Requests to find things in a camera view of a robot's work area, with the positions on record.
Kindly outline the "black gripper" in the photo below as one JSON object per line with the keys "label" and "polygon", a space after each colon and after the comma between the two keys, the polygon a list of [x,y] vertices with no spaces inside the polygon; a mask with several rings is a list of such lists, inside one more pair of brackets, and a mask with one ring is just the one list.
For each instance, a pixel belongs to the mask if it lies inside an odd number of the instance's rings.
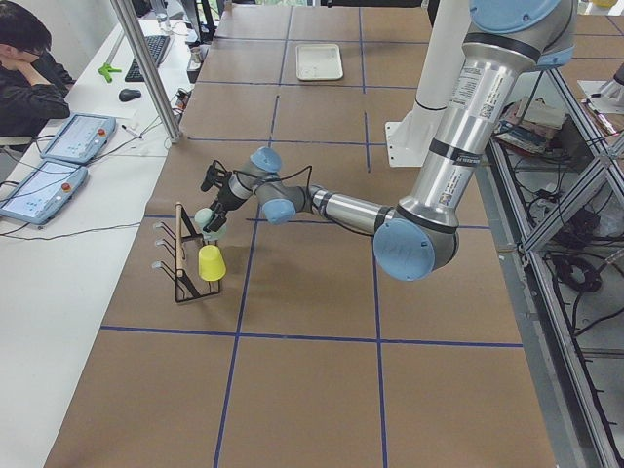
{"label": "black gripper", "polygon": [[218,190],[216,199],[210,205],[211,217],[204,226],[206,233],[217,232],[226,223],[226,213],[238,210],[250,197],[252,191],[246,187],[237,175]]}

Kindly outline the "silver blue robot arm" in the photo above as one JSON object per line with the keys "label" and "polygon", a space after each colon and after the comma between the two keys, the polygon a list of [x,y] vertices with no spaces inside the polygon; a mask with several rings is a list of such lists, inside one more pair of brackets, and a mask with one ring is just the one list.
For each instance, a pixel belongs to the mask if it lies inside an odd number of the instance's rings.
{"label": "silver blue robot arm", "polygon": [[287,187],[280,156],[268,147],[243,169],[207,169],[202,191],[219,188],[202,230],[218,231],[229,212],[256,197],[265,218],[283,224],[317,213],[373,238],[377,263],[390,276],[414,281],[448,264],[458,248],[456,208],[480,164],[506,99],[527,71],[567,63],[573,51],[574,1],[472,1],[459,51],[464,62],[448,106],[409,195],[381,206],[318,185]]}

